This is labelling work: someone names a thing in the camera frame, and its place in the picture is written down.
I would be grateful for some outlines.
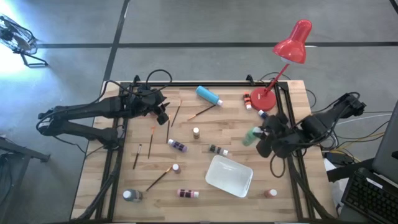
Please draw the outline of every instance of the white plastic container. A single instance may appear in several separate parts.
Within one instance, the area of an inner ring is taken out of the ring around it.
[[[206,182],[237,197],[248,194],[253,170],[223,156],[215,156],[206,174]]]

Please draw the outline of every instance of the wooden tabletop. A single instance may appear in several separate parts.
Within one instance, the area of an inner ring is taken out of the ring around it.
[[[310,114],[307,94],[303,81],[289,81],[290,97],[296,121]],[[261,157],[256,151],[256,144],[244,147],[241,143],[246,132],[259,126],[262,119],[256,110],[246,110],[243,93],[251,92],[254,87],[209,87],[220,96],[223,106],[216,106],[205,113],[187,121],[195,113],[211,104],[195,93],[194,87],[167,87],[162,90],[170,102],[166,113],[171,120],[180,100],[183,100],[169,138],[183,143],[188,151],[183,153],[166,143],[167,123],[159,126],[155,116],[148,115],[129,120],[126,145],[118,185],[118,196],[114,210],[114,222],[266,222],[296,221],[292,187],[289,172],[277,179],[270,172],[270,159]],[[119,88],[109,84],[104,97],[118,94]],[[277,108],[269,112],[275,114]],[[112,126],[112,119],[96,118],[94,127]],[[156,126],[152,142],[150,159],[147,158],[151,126]],[[194,139],[192,129],[198,127],[200,138]],[[133,163],[142,144],[141,154],[136,169]],[[208,152],[209,144],[223,147],[229,151],[227,158],[250,167],[253,172],[248,194],[238,198],[206,183],[205,176],[212,158],[216,155]],[[101,144],[90,142],[88,152]],[[98,193],[101,184],[106,151],[100,150],[86,159],[72,211],[72,218],[78,217]],[[325,166],[319,148],[308,150],[304,157],[310,188],[326,208],[335,214],[331,191],[326,176]],[[181,173],[170,171],[148,192],[150,186],[172,164],[179,164]],[[282,171],[282,159],[274,161],[275,173]],[[140,203],[127,202],[122,198],[126,189],[136,189],[144,194]],[[177,189],[199,191],[199,198],[180,198]],[[276,189],[278,196],[265,198],[263,193]],[[108,197],[104,204],[104,214],[108,211]],[[300,198],[306,213],[302,192]]]

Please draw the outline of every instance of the paint bottle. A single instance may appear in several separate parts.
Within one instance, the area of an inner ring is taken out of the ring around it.
[[[181,173],[181,168],[178,164],[173,164],[172,169],[176,174]]]
[[[246,109],[251,110],[251,100],[250,100],[250,94],[248,92],[243,93],[243,100],[244,104],[246,105]]]
[[[199,128],[193,128],[193,138],[198,139],[200,137]]]
[[[179,197],[198,198],[199,197],[199,192],[196,192],[196,191],[193,191],[193,190],[178,189],[177,190],[177,195]]]
[[[268,117],[268,114],[262,110],[259,110],[259,115],[262,119],[266,119]]]
[[[169,141],[167,141],[167,144],[173,146],[174,148],[176,148],[176,149],[178,149],[179,151],[182,151],[182,152],[186,152],[187,149],[188,149],[186,146],[184,146],[183,144],[181,144],[181,143],[179,143],[177,141],[174,141],[173,139],[169,139]]]
[[[209,151],[217,153],[219,155],[224,155],[226,156],[228,154],[228,150],[222,149],[221,147],[215,146],[215,145],[210,145],[209,146]]]
[[[138,190],[127,189],[123,192],[123,198],[128,202],[140,202],[142,193]]]
[[[264,196],[266,196],[266,198],[273,198],[278,194],[278,192],[275,189],[270,189],[270,190],[266,190],[264,192]]]
[[[198,86],[197,95],[203,97],[204,99],[208,100],[210,103],[213,103],[215,105],[221,106],[223,104],[223,101],[220,100],[220,98],[216,94],[208,91],[203,86]]]
[[[261,129],[259,127],[250,129],[242,140],[242,144],[244,146],[250,146],[256,140],[257,137],[254,135],[254,133],[261,133]]]

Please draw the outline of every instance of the concrete floor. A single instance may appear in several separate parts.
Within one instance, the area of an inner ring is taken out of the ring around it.
[[[0,12],[28,27],[41,44],[112,43],[124,0],[0,0]],[[311,42],[398,41],[398,14],[388,0],[131,0],[121,43],[278,42],[298,19],[310,19]],[[283,64],[272,48],[118,49],[112,80],[145,78],[164,68],[175,80],[260,78]],[[83,154],[34,128],[37,114],[55,105],[95,99],[110,48],[39,49],[48,68],[27,68],[18,55],[0,46],[0,134],[22,146],[52,155],[32,161],[10,223],[68,220]],[[348,91],[358,91],[368,111],[390,111],[398,99],[397,47],[311,47],[304,65],[286,75],[305,80],[323,108]],[[364,136],[389,119],[382,116],[338,126],[340,136]],[[92,119],[80,123],[92,125]],[[84,149],[87,141],[62,136]],[[373,157],[379,141],[355,144],[359,159]]]

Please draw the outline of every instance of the green bottle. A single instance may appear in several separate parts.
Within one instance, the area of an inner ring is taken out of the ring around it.
[[[244,146],[250,146],[255,140],[256,140],[256,136],[254,135],[254,133],[260,133],[261,129],[259,127],[254,127],[252,129],[250,129],[244,139],[242,140],[242,144]]]

